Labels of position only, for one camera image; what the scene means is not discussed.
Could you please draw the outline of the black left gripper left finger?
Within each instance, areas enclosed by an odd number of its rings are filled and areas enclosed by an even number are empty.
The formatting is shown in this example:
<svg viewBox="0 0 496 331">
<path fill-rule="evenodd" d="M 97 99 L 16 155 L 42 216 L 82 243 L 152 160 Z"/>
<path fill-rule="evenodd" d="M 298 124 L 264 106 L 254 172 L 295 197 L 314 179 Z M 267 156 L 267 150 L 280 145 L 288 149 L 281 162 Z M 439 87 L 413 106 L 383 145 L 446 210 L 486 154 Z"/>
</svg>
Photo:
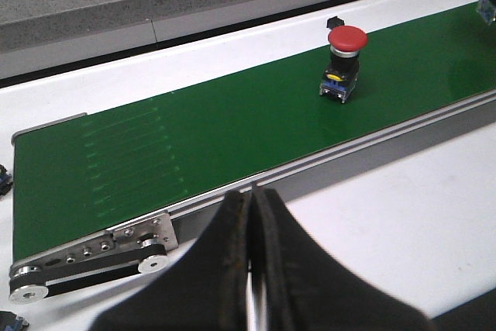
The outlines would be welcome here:
<svg viewBox="0 0 496 331">
<path fill-rule="evenodd" d="M 170 269 L 104 311 L 93 330 L 245 330 L 248 206 L 226 193 L 204 232 Z"/>
</svg>

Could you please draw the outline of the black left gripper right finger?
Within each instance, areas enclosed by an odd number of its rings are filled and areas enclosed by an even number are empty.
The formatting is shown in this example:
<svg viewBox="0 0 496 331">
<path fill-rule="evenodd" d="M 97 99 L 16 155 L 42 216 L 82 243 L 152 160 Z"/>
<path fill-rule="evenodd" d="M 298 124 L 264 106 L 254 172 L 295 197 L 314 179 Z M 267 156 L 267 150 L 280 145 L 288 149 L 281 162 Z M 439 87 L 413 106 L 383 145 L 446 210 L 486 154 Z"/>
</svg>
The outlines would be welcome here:
<svg viewBox="0 0 496 331">
<path fill-rule="evenodd" d="M 423 313 L 327 254 L 271 188 L 250 201 L 250 259 L 267 330 L 433 330 Z"/>
</svg>

